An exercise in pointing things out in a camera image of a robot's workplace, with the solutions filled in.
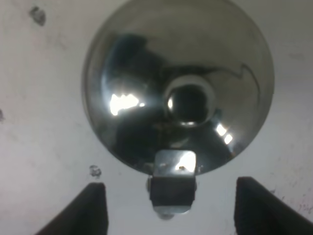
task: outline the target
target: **metal bracket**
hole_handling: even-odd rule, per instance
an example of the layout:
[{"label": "metal bracket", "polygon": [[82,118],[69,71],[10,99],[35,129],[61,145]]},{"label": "metal bracket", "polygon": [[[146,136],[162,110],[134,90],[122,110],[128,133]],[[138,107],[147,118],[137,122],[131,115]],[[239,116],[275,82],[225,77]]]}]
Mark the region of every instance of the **metal bracket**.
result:
[{"label": "metal bracket", "polygon": [[149,179],[150,200],[161,216],[186,213],[196,192],[196,154],[186,150],[157,152],[153,176]]}]

